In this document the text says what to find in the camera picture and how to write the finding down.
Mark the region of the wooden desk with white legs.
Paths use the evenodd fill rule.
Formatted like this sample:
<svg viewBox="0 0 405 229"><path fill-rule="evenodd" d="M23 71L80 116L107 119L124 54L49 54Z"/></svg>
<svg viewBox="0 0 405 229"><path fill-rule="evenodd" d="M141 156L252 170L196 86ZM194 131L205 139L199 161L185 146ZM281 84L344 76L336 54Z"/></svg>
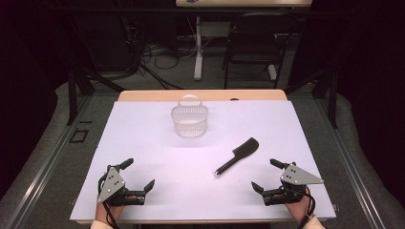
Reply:
<svg viewBox="0 0 405 229"><path fill-rule="evenodd" d="M176 0L180 8L309 8L312 0ZM194 79L201 80L203 75L203 46L201 18L196 19L196 65Z"/></svg>

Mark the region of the dark brown comb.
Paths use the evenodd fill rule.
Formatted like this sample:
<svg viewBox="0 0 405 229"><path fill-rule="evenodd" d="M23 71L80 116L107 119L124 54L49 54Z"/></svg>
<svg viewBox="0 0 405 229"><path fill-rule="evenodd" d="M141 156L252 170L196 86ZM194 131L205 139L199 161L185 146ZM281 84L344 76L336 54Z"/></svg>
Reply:
<svg viewBox="0 0 405 229"><path fill-rule="evenodd" d="M259 149L260 143L255 137L250 137L244 143L231 151L232 157L214 172L214 177L221 177L232 170L242 160L253 155Z"/></svg>

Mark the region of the person's left hand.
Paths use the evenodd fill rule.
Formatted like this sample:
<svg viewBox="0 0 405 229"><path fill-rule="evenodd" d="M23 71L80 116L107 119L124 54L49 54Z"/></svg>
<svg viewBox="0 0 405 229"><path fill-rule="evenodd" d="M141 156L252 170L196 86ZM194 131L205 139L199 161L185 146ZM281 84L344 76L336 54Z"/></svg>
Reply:
<svg viewBox="0 0 405 229"><path fill-rule="evenodd" d="M102 203L98 202L96 204L95 220L111 224L113 219L119 219L122 212L124 211L124 206L112 206L105 207Z"/></svg>

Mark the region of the black folding chair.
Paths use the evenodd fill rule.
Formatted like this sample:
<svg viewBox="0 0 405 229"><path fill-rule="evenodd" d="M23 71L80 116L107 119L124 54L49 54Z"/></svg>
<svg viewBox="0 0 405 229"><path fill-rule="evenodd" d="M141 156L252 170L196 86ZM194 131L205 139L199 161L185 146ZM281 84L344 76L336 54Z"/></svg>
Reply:
<svg viewBox="0 0 405 229"><path fill-rule="evenodd" d="M274 88L284 65L288 40L298 21L286 13L248 12L229 25L224 52L224 87L227 88L230 64L262 65L265 71L276 66Z"/></svg>

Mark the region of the aluminium floor rail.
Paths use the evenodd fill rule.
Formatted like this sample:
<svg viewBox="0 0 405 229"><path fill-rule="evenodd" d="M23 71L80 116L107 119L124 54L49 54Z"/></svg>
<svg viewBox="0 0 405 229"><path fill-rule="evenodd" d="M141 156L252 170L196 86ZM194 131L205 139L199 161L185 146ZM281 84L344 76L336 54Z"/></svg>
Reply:
<svg viewBox="0 0 405 229"><path fill-rule="evenodd" d="M315 99L315 104L321 113L327 129L337 145L341 164L371 229L386 229L386 226L376 210L371 195L352 160L350 152L342 136L340 135L339 130L330 123L326 103L322 99Z"/></svg>
<svg viewBox="0 0 405 229"><path fill-rule="evenodd" d="M68 125L66 104L58 104L22 174L0 200L0 229L87 229L70 219L97 141L91 97L79 103Z"/></svg>

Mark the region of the black metal stand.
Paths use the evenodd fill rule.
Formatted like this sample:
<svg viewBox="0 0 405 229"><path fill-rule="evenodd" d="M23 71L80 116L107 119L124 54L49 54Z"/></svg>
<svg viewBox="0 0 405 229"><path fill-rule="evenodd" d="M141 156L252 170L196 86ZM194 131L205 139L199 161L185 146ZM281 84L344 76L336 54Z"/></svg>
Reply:
<svg viewBox="0 0 405 229"><path fill-rule="evenodd" d="M310 77L299 81L296 84L287 86L284 89L285 94L291 94L296 90L304 87L311 81L315 81L315 86L311 91L311 95L316 99L323 99L326 94L329 94L328 99L328 120L333 128L337 128L336 124L336 102L337 102L337 71L325 68Z"/></svg>
<svg viewBox="0 0 405 229"><path fill-rule="evenodd" d="M85 66L77 55L69 41L65 41L65 53L70 61L71 73L68 77L68 92L69 92L69 119L68 125L72 125L78 117L77 91L80 89L85 96L92 96L95 93L95 88L91 83L90 78L101 84L113 89L116 92L123 92L124 88L112 82L106 77Z"/></svg>

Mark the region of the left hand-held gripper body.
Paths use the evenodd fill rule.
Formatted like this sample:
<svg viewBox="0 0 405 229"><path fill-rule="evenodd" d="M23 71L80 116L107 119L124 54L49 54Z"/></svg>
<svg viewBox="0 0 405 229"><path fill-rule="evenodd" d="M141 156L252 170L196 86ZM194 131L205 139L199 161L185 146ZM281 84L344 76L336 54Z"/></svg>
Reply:
<svg viewBox="0 0 405 229"><path fill-rule="evenodd" d="M126 188L126 182L120 175L127 165L108 166L107 173L98 181L98 203L109 206L143 205L146 191L130 191Z"/></svg>

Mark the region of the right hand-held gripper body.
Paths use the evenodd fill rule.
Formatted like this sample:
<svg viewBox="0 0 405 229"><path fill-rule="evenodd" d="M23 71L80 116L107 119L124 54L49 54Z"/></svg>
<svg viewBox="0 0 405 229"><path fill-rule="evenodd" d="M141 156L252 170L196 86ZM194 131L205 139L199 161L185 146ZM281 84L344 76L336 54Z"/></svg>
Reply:
<svg viewBox="0 0 405 229"><path fill-rule="evenodd" d="M262 197L266 206L299 202L305 195L309 184L323 184L324 180L294 162L289 163L280 175L282 185L278 189L263 191Z"/></svg>

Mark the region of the person's right hand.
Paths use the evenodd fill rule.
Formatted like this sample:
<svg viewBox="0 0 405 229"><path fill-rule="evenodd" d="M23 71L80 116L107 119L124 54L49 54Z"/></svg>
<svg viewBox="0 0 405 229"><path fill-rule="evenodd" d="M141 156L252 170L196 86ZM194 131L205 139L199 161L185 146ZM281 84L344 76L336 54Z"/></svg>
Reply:
<svg viewBox="0 0 405 229"><path fill-rule="evenodd" d="M314 214L309 215L310 206L309 194L305 194L299 202L286 204L289 213L298 224L300 224L305 218L308 218L309 220L311 217L314 217Z"/></svg>

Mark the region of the white plastic basket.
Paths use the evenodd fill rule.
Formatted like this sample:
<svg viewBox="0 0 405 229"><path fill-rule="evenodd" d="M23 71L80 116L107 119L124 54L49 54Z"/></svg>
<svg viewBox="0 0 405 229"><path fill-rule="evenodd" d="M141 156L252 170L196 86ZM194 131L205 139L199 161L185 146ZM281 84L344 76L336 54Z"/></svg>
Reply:
<svg viewBox="0 0 405 229"><path fill-rule="evenodd" d="M208 109L194 94L181 97L172 109L171 117L175 132L182 137L198 137L207 130Z"/></svg>

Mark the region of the grey desk panel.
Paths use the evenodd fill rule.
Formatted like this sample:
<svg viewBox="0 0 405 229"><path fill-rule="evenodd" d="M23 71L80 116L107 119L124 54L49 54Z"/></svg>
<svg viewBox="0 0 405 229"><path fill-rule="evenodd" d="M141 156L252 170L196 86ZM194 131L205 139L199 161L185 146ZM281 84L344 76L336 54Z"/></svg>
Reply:
<svg viewBox="0 0 405 229"><path fill-rule="evenodd" d="M205 37L227 37L229 22L202 22L201 33Z"/></svg>

